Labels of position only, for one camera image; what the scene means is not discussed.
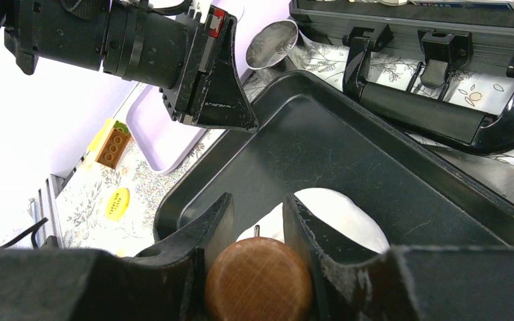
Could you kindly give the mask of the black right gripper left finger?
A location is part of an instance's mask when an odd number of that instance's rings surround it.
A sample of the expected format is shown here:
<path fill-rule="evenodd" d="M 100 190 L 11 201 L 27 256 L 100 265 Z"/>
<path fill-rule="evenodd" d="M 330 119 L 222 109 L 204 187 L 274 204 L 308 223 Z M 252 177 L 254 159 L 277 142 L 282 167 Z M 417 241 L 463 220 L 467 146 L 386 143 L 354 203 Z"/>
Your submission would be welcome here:
<path fill-rule="evenodd" d="M 135 257 L 97 249 L 0 249 L 0 320 L 194 320 L 213 260 L 232 244 L 234 200 Z"/>

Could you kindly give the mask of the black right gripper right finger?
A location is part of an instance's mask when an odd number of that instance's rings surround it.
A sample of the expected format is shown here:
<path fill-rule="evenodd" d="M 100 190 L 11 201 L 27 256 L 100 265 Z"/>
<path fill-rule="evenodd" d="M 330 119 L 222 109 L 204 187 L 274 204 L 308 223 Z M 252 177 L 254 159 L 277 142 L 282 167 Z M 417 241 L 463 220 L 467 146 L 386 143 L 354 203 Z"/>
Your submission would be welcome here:
<path fill-rule="evenodd" d="M 393 246 L 383 254 L 282 203 L 285 243 L 304 260 L 319 320 L 514 320 L 514 247 Z"/>

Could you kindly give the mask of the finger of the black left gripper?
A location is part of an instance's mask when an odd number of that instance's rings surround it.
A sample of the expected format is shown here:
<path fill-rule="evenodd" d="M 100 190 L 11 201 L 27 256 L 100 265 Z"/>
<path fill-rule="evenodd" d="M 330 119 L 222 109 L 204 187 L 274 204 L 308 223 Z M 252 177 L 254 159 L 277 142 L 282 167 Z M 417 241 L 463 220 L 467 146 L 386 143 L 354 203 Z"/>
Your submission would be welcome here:
<path fill-rule="evenodd" d="M 256 132 L 258 119 L 242 89 L 235 63 L 237 19 L 227 17 L 210 50 L 205 72 L 199 74 L 191 125 Z"/>

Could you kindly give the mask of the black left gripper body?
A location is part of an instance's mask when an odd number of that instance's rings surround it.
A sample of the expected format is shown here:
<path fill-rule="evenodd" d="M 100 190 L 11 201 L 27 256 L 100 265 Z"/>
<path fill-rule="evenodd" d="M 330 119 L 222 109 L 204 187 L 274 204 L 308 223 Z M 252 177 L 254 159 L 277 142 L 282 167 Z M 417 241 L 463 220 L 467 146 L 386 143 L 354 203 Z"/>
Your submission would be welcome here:
<path fill-rule="evenodd" d="M 46 58 L 156 86 L 174 121 L 220 124 L 222 10 L 195 1 L 0 1 L 0 31 L 27 75 Z"/>

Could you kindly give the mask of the wooden rolling pin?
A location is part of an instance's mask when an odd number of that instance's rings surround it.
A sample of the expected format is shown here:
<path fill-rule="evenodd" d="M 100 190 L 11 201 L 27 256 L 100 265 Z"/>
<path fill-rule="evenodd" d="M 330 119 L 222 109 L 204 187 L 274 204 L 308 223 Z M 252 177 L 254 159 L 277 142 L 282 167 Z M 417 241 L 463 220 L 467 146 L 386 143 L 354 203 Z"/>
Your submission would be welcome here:
<path fill-rule="evenodd" d="M 308 320 L 313 285 L 300 256 L 255 226 L 213 261 L 204 300 L 210 320 Z"/>

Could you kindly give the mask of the black baking tray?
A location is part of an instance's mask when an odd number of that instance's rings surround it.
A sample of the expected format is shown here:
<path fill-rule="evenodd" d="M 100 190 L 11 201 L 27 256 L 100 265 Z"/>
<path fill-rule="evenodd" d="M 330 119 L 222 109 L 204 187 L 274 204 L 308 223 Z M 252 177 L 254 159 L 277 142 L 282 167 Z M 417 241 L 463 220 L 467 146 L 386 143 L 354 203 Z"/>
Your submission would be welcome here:
<path fill-rule="evenodd" d="M 255 134 L 223 132 L 158 206 L 160 240 L 234 196 L 234 235 L 285 195 L 347 195 L 395 245 L 513 245 L 514 204 L 310 72 L 290 72 L 256 97 Z"/>

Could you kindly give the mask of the white dough disc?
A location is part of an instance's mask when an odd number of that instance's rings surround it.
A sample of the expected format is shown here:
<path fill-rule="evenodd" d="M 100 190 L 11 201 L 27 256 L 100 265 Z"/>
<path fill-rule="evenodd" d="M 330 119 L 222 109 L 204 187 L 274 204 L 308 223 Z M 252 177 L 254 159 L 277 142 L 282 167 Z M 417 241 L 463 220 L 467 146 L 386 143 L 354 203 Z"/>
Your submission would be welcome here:
<path fill-rule="evenodd" d="M 343 193 L 313 187 L 299 190 L 294 195 L 314 216 L 350 240 L 379 254 L 390 248 L 381 227 Z M 257 225 L 260 228 L 260 237 L 273 238 L 284 243 L 282 202 L 253 227 L 242 232 L 236 241 L 253 237 Z"/>

